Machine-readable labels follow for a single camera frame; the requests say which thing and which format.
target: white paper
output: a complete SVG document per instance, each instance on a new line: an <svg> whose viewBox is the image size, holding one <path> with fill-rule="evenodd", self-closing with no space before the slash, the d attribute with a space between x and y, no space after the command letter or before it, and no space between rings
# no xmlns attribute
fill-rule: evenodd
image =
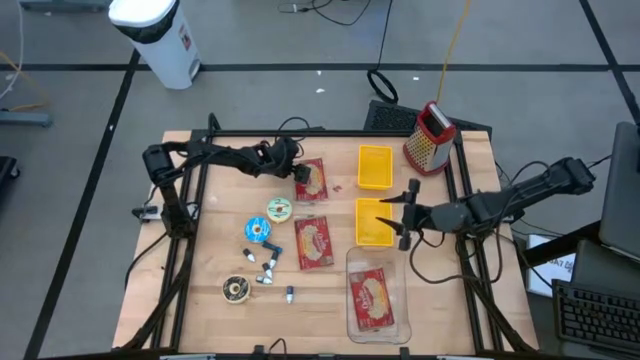
<svg viewBox="0 0 640 360"><path fill-rule="evenodd" d="M527 249L531 249L532 247L536 247L548 241L549 239L539 235L529 235ZM571 281L571 273L573 272L573 263L575 262L575 259L576 255L570 254L561 258L551 260L545 264L538 265L535 267L535 269L549 283L551 283L552 279ZM531 269L527 270L527 291L546 297L553 296L551 288L549 288L547 284L540 280L538 275L536 275L536 273L534 273Z"/></svg>

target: yellow tray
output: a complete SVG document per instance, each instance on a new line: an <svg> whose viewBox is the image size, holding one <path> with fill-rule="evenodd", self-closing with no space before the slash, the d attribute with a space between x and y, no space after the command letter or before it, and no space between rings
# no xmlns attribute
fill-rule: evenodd
<svg viewBox="0 0 640 360"><path fill-rule="evenodd" d="M358 186L386 190L393 186L393 149L390 146L360 145Z"/></svg>
<svg viewBox="0 0 640 360"><path fill-rule="evenodd" d="M356 244L358 246L393 246L393 229L376 216L392 219L391 204L380 199L356 199Z"/></svg>

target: floor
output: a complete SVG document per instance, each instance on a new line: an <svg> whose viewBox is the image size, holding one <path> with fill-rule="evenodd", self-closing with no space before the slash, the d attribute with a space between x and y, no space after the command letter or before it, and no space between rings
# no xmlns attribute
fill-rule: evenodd
<svg viewBox="0 0 640 360"><path fill-rule="evenodd" d="M149 188L140 154L165 130L203 128L211 111L225 129L275 129L294 115L328 129L363 127L376 98L364 70L377 61L388 2L373 0L356 25L341 27L312 12L280 14L282 1L182 1L208 65L185 91L165 89L144 69L122 86L132 47L105 13L24 13L24 69L49 94L55 123L0 127L0 154L18 158L23 169L0 205L0 358L22 358L74 217L82 231L40 356L109 350L139 231L130 210ZM363 5L335 2L325 10L348 21ZM463 0L393 3L382 62L393 68L384 73L400 105L419 108L435 98L439 64L463 6ZM633 0L475 1L452 57L453 64L471 65L452 66L440 106L492 126L496 159L511 175L531 160L601 158L610 152L615 124L634 120L621 86L640 93L638 11ZM0 51L14 60L17 19L16 5L1 2L0 33L10 36ZM237 64L247 66L229 66ZM0 88L10 74L2 66ZM28 84L18 81L0 107L37 101ZM121 111L114 108L119 92L127 95ZM104 162L94 162L101 141L111 137ZM90 172L100 165L92 193L97 177ZM607 170L606 163L595 168L589 194L533 206L528 221L566 232L597 219ZM79 208L88 204L88 213ZM542 348L556 352L549 301L532 295L530 302Z"/></svg>

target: trash can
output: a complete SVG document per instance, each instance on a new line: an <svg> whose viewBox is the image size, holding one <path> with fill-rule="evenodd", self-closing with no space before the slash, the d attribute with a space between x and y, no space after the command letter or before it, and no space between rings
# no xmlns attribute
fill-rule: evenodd
<svg viewBox="0 0 640 360"><path fill-rule="evenodd" d="M109 19L164 86L178 90L191 86L200 55L179 0L114 0Z"/></svg>

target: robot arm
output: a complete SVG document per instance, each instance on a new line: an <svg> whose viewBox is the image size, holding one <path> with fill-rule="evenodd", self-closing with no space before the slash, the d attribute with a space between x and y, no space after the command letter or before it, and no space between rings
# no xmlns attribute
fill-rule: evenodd
<svg viewBox="0 0 640 360"><path fill-rule="evenodd" d="M580 195L593 189L595 176L579 159L570 157L542 174L498 192L479 192L454 203L434 207L416 204L420 181L411 179L409 191L383 202L404 203L402 224L378 218L402 236L400 250L411 247L410 231L430 229L445 233L489 235L504 218L520 218L524 209L555 194Z"/></svg>
<svg viewBox="0 0 640 360"><path fill-rule="evenodd" d="M186 157L179 167L171 160L170 153L174 151ZM186 204L178 197L174 182L187 170L198 165L221 165L254 177L268 174L284 179L293 174L296 182L307 183L311 169L293 164L298 151L297 142L289 137L281 137L273 145L263 141L240 149L187 141L151 145L142 158L151 181L164 198L161 218L168 235L183 238L193 234L195 225Z"/></svg>

